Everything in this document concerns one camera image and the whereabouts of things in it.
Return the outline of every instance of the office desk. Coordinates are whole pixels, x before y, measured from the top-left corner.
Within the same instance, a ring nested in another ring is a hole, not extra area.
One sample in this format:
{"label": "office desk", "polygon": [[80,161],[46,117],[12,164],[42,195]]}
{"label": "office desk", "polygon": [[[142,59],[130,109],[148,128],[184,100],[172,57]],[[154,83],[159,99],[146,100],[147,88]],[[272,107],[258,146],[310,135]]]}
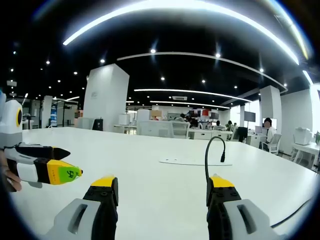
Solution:
{"label": "office desk", "polygon": [[245,143],[252,147],[259,148],[260,142],[266,142],[266,140],[266,135],[256,135],[253,133],[248,133]]}
{"label": "office desk", "polygon": [[301,158],[303,157],[302,156],[303,153],[310,154],[310,156],[307,158],[308,169],[311,169],[312,166],[315,164],[315,162],[318,160],[320,146],[318,146],[315,142],[311,142],[309,145],[300,145],[300,144],[293,143],[292,148],[293,148],[293,151],[292,151],[290,160],[296,164],[298,164],[301,161]]}
{"label": "office desk", "polygon": [[[204,167],[159,163],[168,156],[204,161],[207,140],[73,127],[24,130],[23,140],[64,148],[71,152],[65,161],[83,169],[82,177],[73,182],[44,184],[41,189],[22,182],[22,191],[12,194],[36,233],[46,233],[55,215],[75,198],[82,198],[93,181],[113,174],[119,184],[115,239],[209,239]],[[225,144],[225,159],[234,159],[233,165],[210,166],[209,174],[234,183],[241,198],[253,201],[269,216],[271,225],[293,213],[317,189],[317,174],[305,167],[241,142]],[[222,150],[222,142],[213,142],[208,159],[219,159]],[[298,221],[275,230],[288,233]]]}

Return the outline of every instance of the person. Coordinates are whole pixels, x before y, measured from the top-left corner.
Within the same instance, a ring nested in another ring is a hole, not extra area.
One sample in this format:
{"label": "person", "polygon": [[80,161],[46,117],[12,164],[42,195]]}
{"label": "person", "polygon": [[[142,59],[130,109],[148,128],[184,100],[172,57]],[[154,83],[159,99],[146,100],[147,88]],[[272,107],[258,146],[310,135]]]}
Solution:
{"label": "person", "polygon": [[15,190],[20,191],[21,186],[21,179],[16,176],[12,171],[9,170],[8,162],[5,157],[5,153],[0,150],[0,169],[2,171],[2,177],[4,178],[4,181],[7,181],[9,184],[11,184]]}
{"label": "person", "polygon": [[227,130],[227,131],[231,131],[231,128],[233,127],[233,126],[232,126],[232,121],[229,120],[228,123],[225,125],[225,127],[226,127],[226,130]]}
{"label": "person", "polygon": [[178,121],[178,122],[184,122],[185,121],[185,115],[183,113],[180,114],[180,117],[177,117],[175,119],[175,121]]}
{"label": "person", "polygon": [[[277,133],[276,129],[272,126],[272,120],[267,117],[265,120],[264,120],[264,127],[267,130],[267,133],[266,133],[266,143],[269,144],[271,142],[271,139],[274,137],[274,135]],[[262,144],[260,142],[259,144],[259,149],[262,149],[262,145],[263,145],[263,150],[266,150],[266,151],[269,151],[268,147],[265,145],[265,144]]]}
{"label": "person", "polygon": [[220,125],[220,121],[216,121],[216,126],[214,126],[214,129],[213,130],[222,130],[224,129],[225,127],[224,126],[221,126]]}

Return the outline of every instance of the computer monitor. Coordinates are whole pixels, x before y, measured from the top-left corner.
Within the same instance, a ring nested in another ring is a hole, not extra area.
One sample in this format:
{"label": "computer monitor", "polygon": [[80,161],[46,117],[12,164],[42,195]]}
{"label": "computer monitor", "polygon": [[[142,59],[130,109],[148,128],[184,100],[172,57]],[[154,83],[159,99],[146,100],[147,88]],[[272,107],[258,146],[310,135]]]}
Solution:
{"label": "computer monitor", "polygon": [[[262,118],[263,127],[265,126],[265,124],[264,124],[265,119],[266,119],[266,118]],[[277,129],[277,119],[276,119],[276,118],[270,118],[270,119],[271,119],[271,121],[272,121],[272,127],[274,127],[275,129]]]}
{"label": "computer monitor", "polygon": [[262,126],[255,126],[255,131],[256,134],[262,134]]}

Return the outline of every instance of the man in white shirt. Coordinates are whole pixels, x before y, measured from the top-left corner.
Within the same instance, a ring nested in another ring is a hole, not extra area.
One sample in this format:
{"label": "man in white shirt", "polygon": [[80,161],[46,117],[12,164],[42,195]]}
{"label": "man in white shirt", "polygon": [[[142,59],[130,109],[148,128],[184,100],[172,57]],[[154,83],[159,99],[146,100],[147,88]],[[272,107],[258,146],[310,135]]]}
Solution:
{"label": "man in white shirt", "polygon": [[[264,120],[264,127],[268,129],[268,132],[266,134],[266,143],[270,143],[273,136],[277,133],[276,129],[272,126],[272,120],[267,117]],[[269,151],[268,147],[264,144],[263,150]]]}

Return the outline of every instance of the desk drawer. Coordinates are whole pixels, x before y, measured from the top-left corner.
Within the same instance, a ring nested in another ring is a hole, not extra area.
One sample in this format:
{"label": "desk drawer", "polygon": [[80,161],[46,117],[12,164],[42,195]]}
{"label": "desk drawer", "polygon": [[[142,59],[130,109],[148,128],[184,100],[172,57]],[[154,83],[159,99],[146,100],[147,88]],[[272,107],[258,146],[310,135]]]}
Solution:
{"label": "desk drawer", "polygon": [[211,132],[195,132],[194,139],[210,140]]}

